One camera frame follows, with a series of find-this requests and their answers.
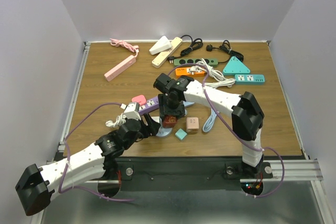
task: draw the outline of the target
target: beige power cube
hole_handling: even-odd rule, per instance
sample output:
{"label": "beige power cube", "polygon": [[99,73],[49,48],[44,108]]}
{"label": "beige power cube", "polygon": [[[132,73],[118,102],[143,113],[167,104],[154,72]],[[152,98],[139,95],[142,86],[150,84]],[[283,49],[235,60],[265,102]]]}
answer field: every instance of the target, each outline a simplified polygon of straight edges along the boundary
{"label": "beige power cube", "polygon": [[198,132],[199,126],[198,118],[187,118],[187,133]]}

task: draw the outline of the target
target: wooden table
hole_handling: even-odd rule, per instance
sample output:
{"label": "wooden table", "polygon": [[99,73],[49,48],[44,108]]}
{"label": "wooden table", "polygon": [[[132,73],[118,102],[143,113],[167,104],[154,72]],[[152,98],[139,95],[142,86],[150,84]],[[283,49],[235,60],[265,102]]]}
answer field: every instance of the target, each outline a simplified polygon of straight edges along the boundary
{"label": "wooden table", "polygon": [[[160,73],[168,73],[173,65],[165,62],[161,68],[154,68],[151,64],[154,56],[149,54],[153,43],[138,43],[140,53],[137,61],[129,69],[121,73],[112,81],[104,78],[104,73],[120,63],[130,55],[130,52],[122,47],[112,47],[109,43],[91,44],[86,67],[84,70],[78,99],[72,117],[73,128],[95,107],[106,102],[121,102],[128,104],[132,97],[139,94],[147,99],[156,96],[159,92],[153,88],[154,80]],[[175,52],[188,47],[184,43]],[[224,61],[228,55],[220,50],[212,52],[203,48],[184,57],[188,58],[217,58]],[[265,114],[264,127],[261,133],[262,146],[271,146],[281,155],[301,155],[299,143],[293,129],[292,121],[286,106],[279,80],[272,62],[272,58],[266,43],[232,43],[232,48],[244,54],[244,64],[251,73],[263,74],[266,82],[261,86],[235,85],[232,88],[221,87],[226,92],[243,94],[245,91],[253,93]],[[222,70],[225,64],[217,69]],[[68,139],[71,153],[74,154],[100,136],[108,133],[109,128],[105,121],[115,120],[122,110],[115,105],[100,108],[87,119]],[[210,115],[210,109],[195,104],[187,108],[187,116],[199,118],[200,128]],[[185,118],[180,119],[173,132],[166,138],[151,137],[124,152],[124,156],[237,156],[241,155],[241,144],[231,135],[223,123],[216,119],[213,129],[205,134],[200,129],[197,134],[188,135],[182,142],[175,137],[178,129],[185,129]]]}

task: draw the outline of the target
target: pink power strip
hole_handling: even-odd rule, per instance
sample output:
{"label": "pink power strip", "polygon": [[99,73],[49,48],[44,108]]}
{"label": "pink power strip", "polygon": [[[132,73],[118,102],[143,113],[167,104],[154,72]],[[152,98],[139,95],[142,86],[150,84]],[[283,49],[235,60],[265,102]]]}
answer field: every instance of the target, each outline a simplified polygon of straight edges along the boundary
{"label": "pink power strip", "polygon": [[130,66],[132,66],[136,62],[136,60],[137,60],[136,58],[137,58],[138,52],[139,52],[139,46],[132,46],[132,45],[126,43],[123,40],[111,39],[111,45],[116,46],[116,47],[119,47],[119,46],[126,47],[128,50],[130,50],[132,52],[135,52],[135,55],[129,55],[126,59],[124,59],[122,62],[120,62],[114,68],[112,68],[106,74],[104,74],[105,79],[107,81],[113,80],[115,77],[117,77],[123,71],[125,71]]}

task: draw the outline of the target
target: white wall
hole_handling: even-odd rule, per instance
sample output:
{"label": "white wall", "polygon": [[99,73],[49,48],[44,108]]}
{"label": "white wall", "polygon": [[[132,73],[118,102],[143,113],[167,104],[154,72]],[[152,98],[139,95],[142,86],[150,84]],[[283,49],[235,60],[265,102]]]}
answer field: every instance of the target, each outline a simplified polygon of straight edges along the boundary
{"label": "white wall", "polygon": [[0,0],[0,223],[30,222],[14,187],[54,155],[81,54],[61,0]]}
{"label": "white wall", "polygon": [[336,0],[295,0],[270,44],[303,145],[318,158],[336,216]]}
{"label": "white wall", "polygon": [[63,0],[85,41],[271,40],[294,0]]}

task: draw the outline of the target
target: green power strip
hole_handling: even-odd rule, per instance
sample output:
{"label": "green power strip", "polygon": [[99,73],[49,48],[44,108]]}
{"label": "green power strip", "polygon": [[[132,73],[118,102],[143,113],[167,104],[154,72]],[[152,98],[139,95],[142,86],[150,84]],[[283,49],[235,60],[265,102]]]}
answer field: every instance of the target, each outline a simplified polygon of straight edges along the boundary
{"label": "green power strip", "polygon": [[[197,63],[199,62],[201,59],[175,59],[174,60],[174,65],[175,66],[179,66],[182,64],[186,64],[186,63]],[[217,67],[218,66],[218,60],[215,58],[211,58],[211,59],[204,59],[205,62],[211,66],[211,67]]]}
{"label": "green power strip", "polygon": [[265,76],[263,74],[236,74],[235,79],[237,85],[262,85],[265,83]]}

